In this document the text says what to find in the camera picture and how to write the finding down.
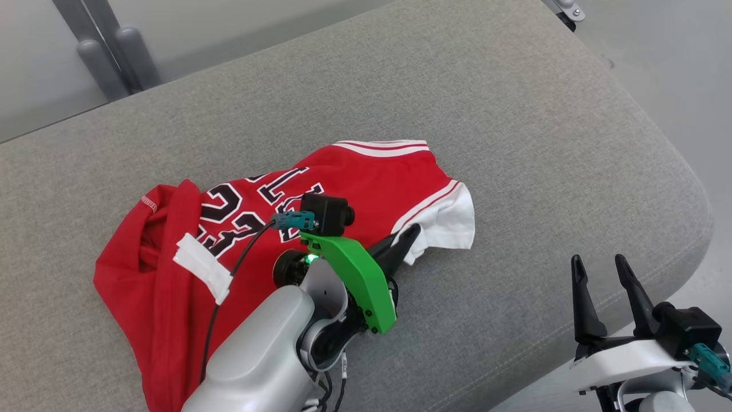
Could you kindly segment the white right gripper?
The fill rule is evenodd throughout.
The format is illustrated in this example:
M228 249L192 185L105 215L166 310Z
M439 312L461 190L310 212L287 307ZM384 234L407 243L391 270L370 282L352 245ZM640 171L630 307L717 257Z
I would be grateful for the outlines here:
M615 255L615 268L629 298L635 323L634 336L654 337L658 321L652 315L654 306L643 285L624 255ZM694 385L692 363L675 360L656 340L622 343L614 338L611 343L616 343L616 347L592 351L593 347L587 344L606 338L607 329L597 316L587 284L583 261L579 255L574 255L572 306L575 341L580 345L575 362L570 366L570 388L580 392L618 385L621 395L661 391L685 395Z

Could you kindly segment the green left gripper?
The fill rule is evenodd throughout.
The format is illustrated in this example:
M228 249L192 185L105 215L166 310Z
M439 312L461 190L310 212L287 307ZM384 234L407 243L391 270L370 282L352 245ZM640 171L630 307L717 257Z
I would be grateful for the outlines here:
M356 240L301 232L301 240L318 255L309 265L301 288L335 319L345 314L347 295L351 294L356 307L363 310L369 330L386 334L396 322L386 278L395 275L420 233L419 224L401 234L393 233L372 245L369 256Z

